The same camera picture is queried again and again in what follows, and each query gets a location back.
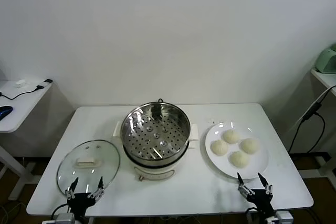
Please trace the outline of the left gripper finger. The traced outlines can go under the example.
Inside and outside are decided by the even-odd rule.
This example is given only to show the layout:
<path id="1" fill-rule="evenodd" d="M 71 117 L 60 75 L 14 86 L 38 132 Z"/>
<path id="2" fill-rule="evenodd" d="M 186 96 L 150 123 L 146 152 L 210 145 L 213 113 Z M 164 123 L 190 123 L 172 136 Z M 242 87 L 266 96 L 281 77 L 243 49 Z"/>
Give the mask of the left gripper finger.
<path id="1" fill-rule="evenodd" d="M 67 199 L 73 199 L 75 197 L 75 189 L 78 183 L 78 177 L 71 183 L 70 187 L 65 190 L 65 196 Z"/>
<path id="2" fill-rule="evenodd" d="M 100 199 L 104 194 L 104 183 L 103 183 L 103 177 L 100 177 L 98 187 L 97 189 L 88 195 L 88 198 L 92 199 Z"/>

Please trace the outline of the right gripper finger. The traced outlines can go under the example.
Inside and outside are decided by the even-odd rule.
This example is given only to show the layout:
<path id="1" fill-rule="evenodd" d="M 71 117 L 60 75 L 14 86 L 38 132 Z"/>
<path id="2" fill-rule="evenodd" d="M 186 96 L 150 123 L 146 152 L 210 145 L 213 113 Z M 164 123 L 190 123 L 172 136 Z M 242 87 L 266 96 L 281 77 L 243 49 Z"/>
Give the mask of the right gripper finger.
<path id="1" fill-rule="evenodd" d="M 248 197 L 255 194 L 254 191 L 245 186 L 243 179 L 239 173 L 237 173 L 237 179 L 238 179 L 238 191 L 243 197 Z"/>
<path id="2" fill-rule="evenodd" d="M 266 178 L 261 173 L 258 173 L 258 177 L 264 187 L 264 189 L 261 190 L 261 194 L 263 196 L 273 196 L 272 193 L 273 185 L 269 184 Z"/>

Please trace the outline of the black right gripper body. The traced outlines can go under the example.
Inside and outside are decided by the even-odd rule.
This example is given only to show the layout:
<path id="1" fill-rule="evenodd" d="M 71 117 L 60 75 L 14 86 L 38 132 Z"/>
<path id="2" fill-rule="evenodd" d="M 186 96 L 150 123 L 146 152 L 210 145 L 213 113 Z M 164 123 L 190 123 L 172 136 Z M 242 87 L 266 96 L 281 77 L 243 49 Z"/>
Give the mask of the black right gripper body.
<path id="1" fill-rule="evenodd" d="M 247 201 L 253 203 L 259 214 L 274 215 L 275 211 L 271 205 L 272 193 L 266 193 L 265 189 L 252 189 L 253 194 L 247 196 Z"/>

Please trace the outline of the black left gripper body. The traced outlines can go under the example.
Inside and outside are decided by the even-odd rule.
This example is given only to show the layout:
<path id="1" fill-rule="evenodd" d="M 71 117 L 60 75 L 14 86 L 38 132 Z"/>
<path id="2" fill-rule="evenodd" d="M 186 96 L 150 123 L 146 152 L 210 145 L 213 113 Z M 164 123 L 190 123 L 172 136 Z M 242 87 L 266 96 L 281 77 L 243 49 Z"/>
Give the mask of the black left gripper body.
<path id="1" fill-rule="evenodd" d="M 78 193 L 67 200 L 70 213 L 74 214 L 75 219 L 84 219 L 87 209 L 96 204 L 96 200 L 88 195 L 89 193 Z"/>

